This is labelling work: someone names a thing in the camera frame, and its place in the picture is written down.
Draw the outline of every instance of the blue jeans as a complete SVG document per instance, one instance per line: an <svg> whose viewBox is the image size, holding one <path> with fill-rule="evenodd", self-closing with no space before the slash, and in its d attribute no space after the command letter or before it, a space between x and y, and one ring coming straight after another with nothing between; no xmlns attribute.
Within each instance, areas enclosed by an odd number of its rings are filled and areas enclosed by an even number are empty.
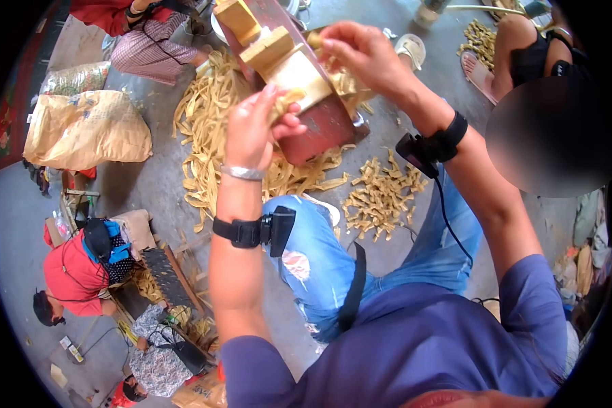
<svg viewBox="0 0 612 408"><path fill-rule="evenodd" d="M442 167L439 180L449 224L473 258L483 233L474 213ZM432 283L462 295L469 278L469 259L448 233L437 186L415 244L403 264L375 277L367 273L361 307L368 299L407 283ZM344 250L332 230L329 211L297 196L281 196L263 205L263 213L277 206L296 210L295 224L281 260L271 258L280 276L292 289L295 304L312 337L330 343L340 333L338 311L354 277L355 260Z"/></svg>

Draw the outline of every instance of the hair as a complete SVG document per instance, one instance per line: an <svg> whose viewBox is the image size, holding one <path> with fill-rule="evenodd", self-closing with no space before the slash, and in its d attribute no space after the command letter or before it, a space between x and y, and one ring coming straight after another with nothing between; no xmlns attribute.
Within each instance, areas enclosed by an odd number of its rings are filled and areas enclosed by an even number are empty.
<svg viewBox="0 0 612 408"><path fill-rule="evenodd" d="M130 400L131 402L140 402L143 401L145 399L144 396L142 395L138 395L136 393L135 388L136 386L130 386L129 384L127 384L126 382L122 383L122 393L124 394L125 397L127 397L128 400Z"/></svg>
<svg viewBox="0 0 612 408"><path fill-rule="evenodd" d="M55 323L52 321L52 304L48 300L48 295L45 290L41 290L34 294L34 314L38 321L52 327Z"/></svg>

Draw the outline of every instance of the knee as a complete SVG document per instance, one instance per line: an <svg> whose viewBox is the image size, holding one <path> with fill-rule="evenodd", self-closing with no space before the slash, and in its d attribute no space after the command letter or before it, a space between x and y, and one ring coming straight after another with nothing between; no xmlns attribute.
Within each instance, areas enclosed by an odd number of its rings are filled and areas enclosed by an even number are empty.
<svg viewBox="0 0 612 408"><path fill-rule="evenodd" d="M126 72L127 67L131 65L129 49L131 49L131 41L126 36L123 36L111 53L111 66L119 72Z"/></svg>
<svg viewBox="0 0 612 408"><path fill-rule="evenodd" d="M508 14L498 22L497 35L533 36L537 38L537 29L526 17L519 14Z"/></svg>
<svg viewBox="0 0 612 408"><path fill-rule="evenodd" d="M301 199L295 195L282 195L270 199L268 202L263 204L263 214L273 213L279 206L299 211L306 202L307 200Z"/></svg>

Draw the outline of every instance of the purple shirt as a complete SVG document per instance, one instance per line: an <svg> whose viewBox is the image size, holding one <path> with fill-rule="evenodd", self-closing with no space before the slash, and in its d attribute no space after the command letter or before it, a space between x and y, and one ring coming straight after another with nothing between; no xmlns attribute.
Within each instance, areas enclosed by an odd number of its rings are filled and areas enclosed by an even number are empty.
<svg viewBox="0 0 612 408"><path fill-rule="evenodd" d="M222 346L229 407L396 407L449 388L551 396L566 323L546 259L515 263L499 295L500 324L480 304L427 283L379 294L297 383L266 340L233 338Z"/></svg>

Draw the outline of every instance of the floral shirt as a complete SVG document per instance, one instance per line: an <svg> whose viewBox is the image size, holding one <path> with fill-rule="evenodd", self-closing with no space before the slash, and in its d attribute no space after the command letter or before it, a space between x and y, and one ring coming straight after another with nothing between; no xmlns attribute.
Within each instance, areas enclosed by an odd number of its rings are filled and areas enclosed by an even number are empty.
<svg viewBox="0 0 612 408"><path fill-rule="evenodd" d="M149 348L144 352L134 348L129 367L147 393L158 397L170 397L184 381L192 377L192 373L171 348L155 347L155 345L170 344L163 336L171 340L183 340L178 334L173 333L170 327L158 323L158 316L162 311L163 308L158 304L147 306L134 323L132 331L139 337L147 338Z"/></svg>

